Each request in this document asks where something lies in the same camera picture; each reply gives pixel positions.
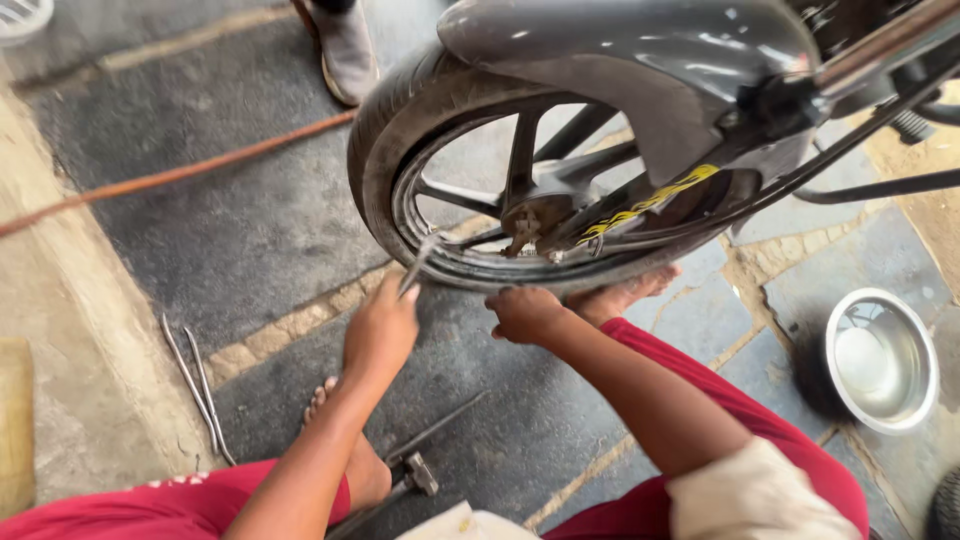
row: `hammer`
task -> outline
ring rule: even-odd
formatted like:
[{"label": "hammer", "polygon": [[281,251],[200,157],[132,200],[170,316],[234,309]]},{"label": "hammer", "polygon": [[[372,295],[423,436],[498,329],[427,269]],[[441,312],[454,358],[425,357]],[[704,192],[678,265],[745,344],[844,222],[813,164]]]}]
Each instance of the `hammer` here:
[{"label": "hammer", "polygon": [[426,463],[423,462],[423,457],[420,456],[419,452],[410,454],[410,456],[407,457],[403,463],[407,467],[407,472],[403,476],[403,480],[394,484],[393,489],[390,490],[390,495],[388,495],[387,498],[377,506],[368,508],[366,510],[361,510],[346,518],[325,537],[326,540],[342,540],[343,538],[347,538],[350,533],[354,532],[360,528],[360,526],[367,523],[370,518],[380,513],[380,510],[396,502],[397,499],[411,490],[419,489],[427,497],[433,497],[434,495],[437,495],[437,491],[440,490],[440,485],[437,483],[437,480],[434,479],[433,473],[430,472],[430,468],[427,467]]}]

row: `orange hose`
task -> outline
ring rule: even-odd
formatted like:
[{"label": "orange hose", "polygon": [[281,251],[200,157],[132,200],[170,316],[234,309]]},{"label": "orange hose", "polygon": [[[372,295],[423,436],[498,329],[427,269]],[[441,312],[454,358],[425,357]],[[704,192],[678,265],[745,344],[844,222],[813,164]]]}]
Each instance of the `orange hose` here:
[{"label": "orange hose", "polygon": [[85,191],[84,193],[72,195],[45,209],[39,209],[35,212],[14,218],[13,220],[0,225],[0,237],[21,231],[27,227],[30,227],[44,217],[53,215],[61,210],[72,209],[87,203],[92,203],[94,201],[102,201],[104,199],[110,199],[120,195],[127,195],[128,193],[134,193],[143,189],[150,189],[151,187],[170,184],[179,180],[183,180],[184,178],[218,169],[225,165],[230,165],[231,163],[236,163],[237,161],[247,160],[249,158],[259,156],[260,154],[269,152],[288,142],[293,142],[301,138],[316,135],[329,128],[345,124],[356,115],[356,111],[357,109],[348,110],[347,112],[325,118],[319,122],[310,124],[309,126],[296,129],[288,134],[268,138],[267,140],[257,142],[239,150],[227,152],[226,154],[222,154],[216,158],[210,158],[209,160],[192,163],[183,167],[177,167],[176,169],[171,169],[162,173],[141,176],[140,178],[127,180],[117,184],[104,185],[102,187],[97,187],[96,189]]}]

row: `foot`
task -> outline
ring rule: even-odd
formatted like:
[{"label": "foot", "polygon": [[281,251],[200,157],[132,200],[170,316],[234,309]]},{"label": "foot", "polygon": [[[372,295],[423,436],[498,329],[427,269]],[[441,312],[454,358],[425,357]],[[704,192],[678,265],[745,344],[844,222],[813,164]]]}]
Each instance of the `foot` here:
[{"label": "foot", "polygon": [[575,291],[566,297],[566,305],[595,328],[600,328],[622,315],[637,300],[663,294],[681,272],[679,264],[668,264],[620,283]]},{"label": "foot", "polygon": [[[303,411],[304,428],[317,416],[326,398],[337,391],[336,385],[337,378],[331,377],[313,391],[310,406]],[[377,457],[363,433],[360,433],[353,446],[346,475],[350,486],[350,512],[376,506],[390,495],[390,468]]]},{"label": "foot", "polygon": [[318,10],[316,20],[326,86],[344,105],[356,107],[380,79],[363,8],[357,2],[343,13]]}]

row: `hand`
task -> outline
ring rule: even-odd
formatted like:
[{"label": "hand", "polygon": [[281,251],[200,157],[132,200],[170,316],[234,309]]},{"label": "hand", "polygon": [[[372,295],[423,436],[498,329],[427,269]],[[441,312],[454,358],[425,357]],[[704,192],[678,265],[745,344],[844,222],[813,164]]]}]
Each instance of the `hand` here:
[{"label": "hand", "polygon": [[491,335],[514,343],[542,345],[554,322],[573,312],[563,307],[550,291],[535,287],[508,287],[487,297],[484,306],[500,319]]},{"label": "hand", "polygon": [[416,312],[420,285],[397,298],[401,277],[387,274],[350,319],[344,338],[344,381],[390,384],[413,351],[420,331]]}]

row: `person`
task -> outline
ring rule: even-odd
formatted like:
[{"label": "person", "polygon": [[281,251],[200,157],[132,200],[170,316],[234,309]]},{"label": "person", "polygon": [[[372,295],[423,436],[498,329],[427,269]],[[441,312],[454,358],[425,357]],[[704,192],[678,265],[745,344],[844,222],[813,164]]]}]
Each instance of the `person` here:
[{"label": "person", "polygon": [[[843,465],[706,366],[620,317],[679,273],[671,265],[574,293],[567,307],[539,288],[487,298],[499,321],[494,338],[539,345],[569,364],[662,471],[542,537],[867,538],[866,501]],[[0,524],[0,537],[314,540],[377,504],[390,491],[390,471],[362,429],[419,331],[419,287],[398,299],[399,281],[388,275],[354,314],[341,377],[317,388],[300,436],[280,460],[50,503]],[[461,503],[400,538],[535,537]]]},{"label": "person", "polygon": [[[302,0],[294,3],[301,9]],[[356,0],[313,0],[313,4],[318,8],[313,24],[326,87],[344,105],[357,107],[380,79],[363,7]]]}]

